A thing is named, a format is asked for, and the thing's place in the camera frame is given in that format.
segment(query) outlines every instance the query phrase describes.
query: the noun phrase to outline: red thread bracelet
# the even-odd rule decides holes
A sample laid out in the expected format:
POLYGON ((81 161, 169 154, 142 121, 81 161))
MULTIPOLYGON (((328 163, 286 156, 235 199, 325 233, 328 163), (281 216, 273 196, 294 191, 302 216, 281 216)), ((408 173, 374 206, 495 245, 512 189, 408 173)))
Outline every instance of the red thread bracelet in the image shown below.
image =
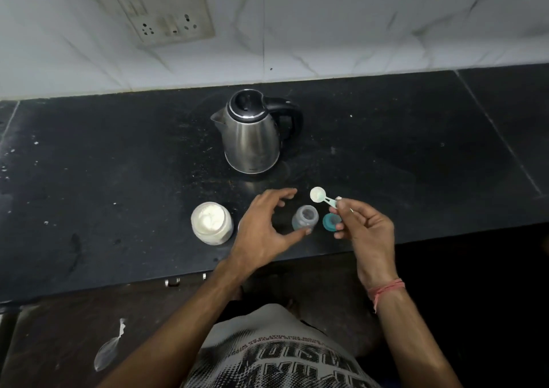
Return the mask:
POLYGON ((381 294, 387 293, 388 291, 397 290, 399 288, 405 288, 405 287, 406 285, 404 285, 404 282, 400 278, 397 278, 396 280, 393 280, 385 285, 370 288, 368 290, 368 298, 372 300, 372 302, 374 303, 374 312, 377 313, 377 302, 381 294))

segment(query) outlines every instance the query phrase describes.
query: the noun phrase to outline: electric kettle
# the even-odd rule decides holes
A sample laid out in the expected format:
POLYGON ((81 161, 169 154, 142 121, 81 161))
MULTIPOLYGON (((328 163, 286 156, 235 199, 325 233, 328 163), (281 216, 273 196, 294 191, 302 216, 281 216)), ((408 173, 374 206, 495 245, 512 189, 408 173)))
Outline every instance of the electric kettle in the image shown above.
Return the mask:
POLYGON ((282 143, 303 127, 303 114, 297 105, 284 98, 268 98, 254 89, 235 93, 211 120, 221 132, 227 162, 246 174, 262 173, 274 166, 282 143), (292 120, 284 139, 278 130, 281 116, 292 120))

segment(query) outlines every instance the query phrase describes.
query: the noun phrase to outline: hand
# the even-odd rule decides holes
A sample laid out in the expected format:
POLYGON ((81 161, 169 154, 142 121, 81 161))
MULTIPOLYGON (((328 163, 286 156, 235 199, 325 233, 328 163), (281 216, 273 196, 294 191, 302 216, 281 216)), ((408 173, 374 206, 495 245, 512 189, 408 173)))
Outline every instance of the hand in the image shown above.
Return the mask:
POLYGON ((398 278, 395 266, 395 228, 391 219, 369 204, 349 198, 337 202, 343 223, 335 228, 336 239, 350 239, 356 256, 359 280, 366 289, 387 284, 398 278))
POLYGON ((257 195, 244 213, 237 239, 227 260, 235 262, 246 276, 311 233, 311 229, 304 228, 281 235, 271 223, 274 208, 285 205, 281 199, 293 198, 297 192, 297 189, 267 190, 257 195))

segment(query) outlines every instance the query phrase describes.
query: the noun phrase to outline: black kettle lid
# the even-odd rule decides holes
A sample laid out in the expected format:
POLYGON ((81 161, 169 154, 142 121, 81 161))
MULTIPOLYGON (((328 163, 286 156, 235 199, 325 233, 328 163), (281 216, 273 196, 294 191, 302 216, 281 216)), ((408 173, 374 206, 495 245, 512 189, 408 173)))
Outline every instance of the black kettle lid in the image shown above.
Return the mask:
POLYGON ((243 123, 259 122, 269 114, 263 93, 254 89, 238 91, 227 105, 230 116, 243 123))

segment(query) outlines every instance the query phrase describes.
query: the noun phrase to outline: scoop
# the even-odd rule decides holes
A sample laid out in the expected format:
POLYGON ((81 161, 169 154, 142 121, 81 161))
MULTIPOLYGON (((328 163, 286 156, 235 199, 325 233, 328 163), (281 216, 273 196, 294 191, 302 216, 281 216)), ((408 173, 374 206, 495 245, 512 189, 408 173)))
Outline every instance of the scoop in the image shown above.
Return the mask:
POLYGON ((309 196, 311 196, 311 200, 315 203, 321 203, 321 202, 325 201, 327 204, 332 206, 334 209, 338 208, 337 205, 336 205, 337 201, 334 200, 333 198, 326 197, 326 191, 322 187, 318 187, 318 186, 313 187, 311 189, 311 192, 309 193, 309 196))

